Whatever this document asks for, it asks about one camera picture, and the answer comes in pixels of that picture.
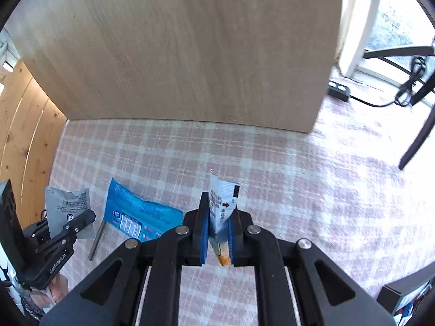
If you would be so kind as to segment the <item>left human hand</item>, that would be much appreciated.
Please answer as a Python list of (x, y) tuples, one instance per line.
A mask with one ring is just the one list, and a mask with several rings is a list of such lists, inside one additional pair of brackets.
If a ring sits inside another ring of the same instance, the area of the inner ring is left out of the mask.
[(37, 310), (49, 311), (69, 293), (68, 278), (63, 274), (57, 274), (50, 284), (44, 289), (30, 289), (30, 305)]

